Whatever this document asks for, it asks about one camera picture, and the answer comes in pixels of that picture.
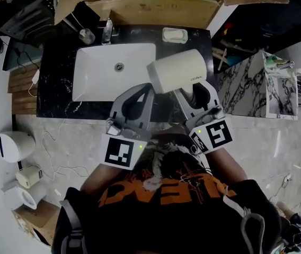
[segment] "floor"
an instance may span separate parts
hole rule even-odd
[[[298,121],[230,116],[236,141],[227,146],[229,153],[244,168],[249,178],[255,179],[268,198],[277,195],[295,212],[301,213],[301,108]],[[63,119],[42,119],[32,115],[17,115],[19,130],[33,134],[36,151],[23,161],[24,165],[39,164],[44,172],[53,177],[50,158],[42,145],[42,135],[48,131],[57,138]],[[165,124],[156,125],[163,129]],[[60,167],[86,167],[89,173],[98,165],[101,133],[104,121],[65,120],[57,141],[45,133],[44,143],[51,156],[55,170]],[[80,176],[87,171],[77,168]],[[55,175],[55,180],[45,176],[46,200],[56,205],[65,196],[67,188],[80,188],[85,178],[72,170]],[[291,181],[281,188],[285,176],[291,173]]]

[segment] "backpack strap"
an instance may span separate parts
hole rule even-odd
[[[62,241],[61,254],[68,254],[69,252],[87,254],[85,237],[77,214],[68,200],[65,199],[64,201],[60,201],[60,204],[65,209],[72,227],[70,235],[66,236]]]

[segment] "printed graphic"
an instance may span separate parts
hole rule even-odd
[[[199,147],[199,149],[202,152],[208,151],[208,149],[206,148],[205,144],[201,141],[201,139],[198,137],[198,135],[196,133],[192,134],[191,139],[194,140],[194,142],[196,143],[196,145]]]
[[[226,121],[220,121],[206,126],[208,136],[213,148],[217,148],[232,141],[231,133]]]
[[[123,167],[129,167],[133,145],[134,143],[130,141],[110,138],[104,161]]]

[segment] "white cylindrical object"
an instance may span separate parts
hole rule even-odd
[[[0,133],[0,156],[14,163],[21,161],[35,150],[34,138],[25,132],[9,131]]]
[[[40,182],[37,182],[29,189],[24,189],[21,186],[18,186],[17,192],[23,204],[33,210],[36,210],[40,200],[42,200],[46,195],[46,189]]]
[[[207,77],[205,60],[196,49],[156,60],[147,69],[157,94],[196,84]]]
[[[30,166],[18,171],[15,175],[20,185],[30,188],[42,178],[42,170],[37,166]]]

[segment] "sink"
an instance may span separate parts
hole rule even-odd
[[[73,101],[112,102],[131,87],[150,83],[147,65],[155,61],[152,43],[81,48],[76,53]]]

